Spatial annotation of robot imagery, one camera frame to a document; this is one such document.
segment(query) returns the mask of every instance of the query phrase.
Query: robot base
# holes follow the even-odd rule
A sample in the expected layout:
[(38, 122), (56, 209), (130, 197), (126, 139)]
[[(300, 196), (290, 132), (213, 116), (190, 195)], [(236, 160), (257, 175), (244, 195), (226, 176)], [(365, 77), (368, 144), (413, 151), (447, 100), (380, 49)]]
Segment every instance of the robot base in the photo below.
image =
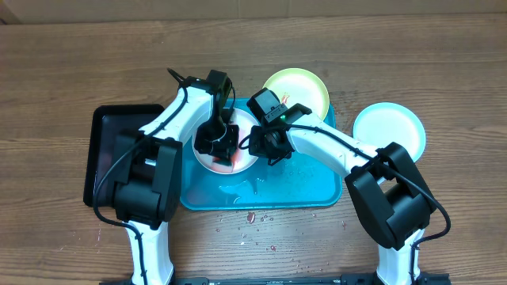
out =
[[(429, 274), (422, 272), (417, 285), (451, 285), (449, 274)], [(344, 274), (340, 277), (307, 277), (294, 279), (223, 279), (206, 278), (176, 279), (173, 285), (383, 285), (376, 273)]]

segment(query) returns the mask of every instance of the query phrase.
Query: white robotic arm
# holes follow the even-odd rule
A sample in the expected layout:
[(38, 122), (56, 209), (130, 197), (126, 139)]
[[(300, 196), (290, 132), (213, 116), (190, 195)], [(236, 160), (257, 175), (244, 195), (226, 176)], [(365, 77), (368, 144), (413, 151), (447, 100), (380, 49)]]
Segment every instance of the white robotic arm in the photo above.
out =
[[(375, 157), (377, 155), (376, 149), (378, 147), (359, 142), (339, 130), (330, 127), (314, 113), (301, 116), (293, 124), (318, 127), (336, 135), (338, 138), (346, 141), (349, 145), (356, 147), (368, 156)], [(353, 167), (363, 166), (368, 162), (365, 158), (358, 156), (349, 148), (323, 133), (316, 133), (311, 130), (294, 127), (287, 131), (287, 137), (294, 151), (319, 160), (341, 177), (348, 176)], [(384, 181), (385, 180), (381, 178), (377, 182), (381, 184)], [(405, 245), (400, 250), (394, 248), (386, 249), (379, 245), (379, 265), (376, 273), (384, 284), (408, 285), (411, 283), (409, 274), (410, 246), (417, 239), (421, 238), (423, 233), (424, 230), (417, 230), (414, 232), (405, 240)], [(416, 252), (414, 262), (415, 279), (420, 273), (419, 267), (417, 266), (417, 255), (418, 252)]]
[[(168, 118), (172, 117), (172, 120), (162, 130), (153, 134), (157, 140), (154, 144), (160, 145), (160, 150), (157, 152), (158, 157), (145, 159), (147, 165), (154, 166), (153, 184), (140, 184), (136, 180), (139, 173), (135, 173), (132, 167), (130, 168), (131, 173), (127, 171), (126, 176), (125, 173), (120, 173), (114, 181), (116, 204), (113, 207), (116, 209), (116, 216), (118, 219), (129, 221), (128, 223), (141, 233), (145, 252), (144, 264), (149, 284), (167, 285), (173, 278), (174, 268), (170, 261), (168, 246), (168, 221), (177, 206), (179, 192), (169, 194), (163, 192), (170, 192), (171, 188), (181, 187), (181, 170), (179, 169), (179, 172), (178, 169), (175, 170), (175, 168), (181, 167), (176, 165), (177, 163), (181, 164), (181, 146), (187, 143), (196, 131), (198, 137), (202, 134), (202, 139), (199, 141), (204, 141), (199, 146), (194, 146), (199, 152), (202, 151), (216, 157), (224, 157), (224, 155), (230, 157), (232, 155), (231, 149), (235, 149), (238, 145), (237, 132), (224, 123), (221, 113), (217, 113), (222, 111), (231, 89), (227, 85), (230, 84), (230, 80), (227, 81), (228, 78), (223, 73), (213, 74), (213, 76), (212, 73), (213, 71), (208, 75), (207, 81), (210, 79), (209, 82), (203, 85), (199, 79), (192, 78), (195, 85), (186, 84), (180, 88), (174, 102), (157, 119), (139, 129), (145, 135), (151, 134)], [(211, 84), (210, 88), (210, 82), (218, 82), (218, 84)], [(409, 272), (412, 272), (417, 278), (420, 270), (417, 266), (417, 252), (415, 253), (414, 266), (410, 268), (410, 246), (422, 237), (424, 228), (429, 223), (429, 215), (434, 209), (428, 207), (424, 198), (417, 196), (417, 193), (412, 192), (412, 189), (403, 186), (391, 189), (393, 190), (390, 196), (391, 200), (387, 201), (380, 188), (373, 189), (372, 186), (374, 184), (375, 187), (378, 187), (377, 183), (382, 183), (385, 175), (375, 167), (370, 159), (367, 159), (372, 157), (376, 162), (389, 162), (389, 165), (397, 167), (399, 172), (402, 172), (400, 168), (406, 167), (409, 174), (415, 173), (411, 178), (417, 184), (425, 186), (425, 182), (420, 174), (418, 176), (417, 168), (413, 165), (408, 153), (399, 145), (390, 149), (388, 146), (385, 149), (377, 150), (375, 146), (359, 142), (329, 127), (318, 116), (311, 113), (310, 109), (304, 106), (287, 109), (273, 98), (276, 98), (273, 93), (263, 89), (255, 94), (247, 104), (261, 122), (261, 127), (253, 127), (250, 133), (250, 154), (270, 159), (275, 158), (274, 163), (276, 163), (280, 159), (289, 158), (290, 152), (297, 151), (319, 160), (341, 177), (345, 177), (361, 224), (368, 234), (379, 243), (379, 266), (376, 270), (378, 280), (386, 285), (411, 284)], [(297, 125), (310, 129), (287, 127)], [(267, 131), (273, 130), (278, 130), (275, 135), (267, 135)], [(134, 143), (135, 140), (129, 140), (131, 138), (126, 136), (122, 138), (123, 141), (122, 139), (117, 140), (115, 151), (117, 146), (120, 146), (118, 147), (120, 152), (129, 146), (129, 143), (130, 145)], [(344, 146), (338, 140), (345, 142), (348, 146)], [(410, 163), (403, 164), (407, 159), (412, 165)], [(405, 220), (405, 218), (414, 215), (414, 212), (427, 215), (427, 219), (417, 220), (416, 230), (409, 230), (414, 229), (415, 221), (411, 218)], [(138, 258), (138, 241), (135, 239), (135, 234), (129, 230), (128, 235), (134, 260), (132, 283), (140, 285), (144, 280)]]

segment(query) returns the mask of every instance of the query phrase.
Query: wall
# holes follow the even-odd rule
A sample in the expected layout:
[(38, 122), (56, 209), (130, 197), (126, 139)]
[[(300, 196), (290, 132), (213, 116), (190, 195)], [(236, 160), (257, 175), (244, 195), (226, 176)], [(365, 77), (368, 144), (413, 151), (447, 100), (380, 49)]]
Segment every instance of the wall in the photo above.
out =
[(19, 23), (20, 21), (12, 14), (7, 4), (0, 0), (0, 25)]
[(507, 12), (507, 0), (0, 0), (24, 24)]

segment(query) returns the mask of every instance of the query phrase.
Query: robotic arm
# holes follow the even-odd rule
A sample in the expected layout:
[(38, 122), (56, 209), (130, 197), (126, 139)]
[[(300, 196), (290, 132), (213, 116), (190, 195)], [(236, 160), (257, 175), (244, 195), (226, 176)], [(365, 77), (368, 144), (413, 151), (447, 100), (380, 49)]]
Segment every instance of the robotic arm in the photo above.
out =
[[(179, 202), (182, 146), (196, 132), (194, 147), (202, 154), (227, 160), (237, 148), (238, 126), (228, 125), (231, 110), (223, 108), (230, 90), (230, 79), (218, 71), (212, 70), (206, 80), (186, 78), (181, 82), (177, 98), (164, 113), (139, 131), (127, 131), (117, 138), (113, 161), (139, 138), (173, 117), (154, 134), (147, 147), (128, 159), (130, 165), (122, 168), (108, 183), (116, 217), (142, 234), (149, 284), (166, 285), (173, 278), (168, 221)], [(248, 147), (251, 155), (268, 158), (270, 165), (290, 158), (291, 153), (297, 151), (319, 160), (345, 177), (361, 225), (379, 244), (375, 283), (411, 284), (409, 272), (414, 278), (422, 276), (417, 266), (417, 252), (414, 266), (410, 268), (410, 246), (422, 236), (429, 224), (429, 216), (436, 208), (416, 188), (399, 180), (385, 194), (379, 187), (385, 179), (394, 178), (392, 173), (379, 167), (383, 164), (431, 195), (403, 147), (392, 143), (377, 149), (358, 142), (327, 126), (301, 104), (287, 108), (268, 89), (256, 93), (247, 105), (261, 126), (252, 127), (250, 135), (239, 143), (240, 147), (250, 139), (245, 148)], [(134, 274), (126, 284), (140, 285), (143, 284), (143, 276), (138, 242), (131, 231), (128, 230), (128, 234)], [(447, 279), (431, 284), (450, 283)]]
[(431, 195), (407, 151), (395, 142), (377, 149), (356, 141), (300, 104), (287, 108), (268, 89), (253, 95), (247, 105), (261, 122), (248, 138), (250, 154), (268, 158), (272, 165), (297, 151), (345, 177), (361, 225), (379, 244), (377, 281), (411, 284), (410, 272), (417, 279), (417, 251), (410, 268), (410, 247), (422, 237), (436, 208), (416, 188), (400, 180), (385, 194), (379, 187), (386, 179), (393, 179), (385, 168), (378, 167), (388, 164)]
[[(107, 194), (116, 217), (142, 235), (149, 284), (166, 285), (173, 278), (168, 231), (181, 192), (182, 147), (196, 133), (194, 147), (202, 154), (230, 160), (238, 145), (238, 126), (229, 125), (231, 110), (223, 106), (231, 91), (226, 74), (212, 70), (206, 80), (181, 80), (176, 99), (154, 121), (138, 131), (123, 131), (116, 138), (113, 161), (161, 124), (144, 148), (134, 153), (126, 167), (108, 183)], [(134, 273), (126, 284), (143, 284), (139, 246), (127, 230), (132, 247)]]

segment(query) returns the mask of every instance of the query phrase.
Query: light blue plate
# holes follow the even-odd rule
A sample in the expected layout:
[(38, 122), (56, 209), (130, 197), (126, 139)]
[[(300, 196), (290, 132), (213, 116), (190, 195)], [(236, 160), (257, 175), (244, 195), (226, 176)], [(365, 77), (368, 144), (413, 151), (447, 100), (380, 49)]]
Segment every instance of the light blue plate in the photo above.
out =
[[(235, 108), (251, 114), (247, 99)], [(336, 126), (330, 106), (326, 124)], [(322, 163), (293, 153), (274, 166), (259, 158), (247, 170), (223, 175), (204, 168), (193, 153), (191, 140), (183, 149), (181, 203), (190, 210), (246, 210), (327, 207), (341, 196), (341, 178)]]
[(368, 106), (357, 116), (353, 137), (372, 146), (385, 147), (396, 142), (405, 147), (416, 162), (426, 146), (421, 121), (400, 104), (382, 102)]

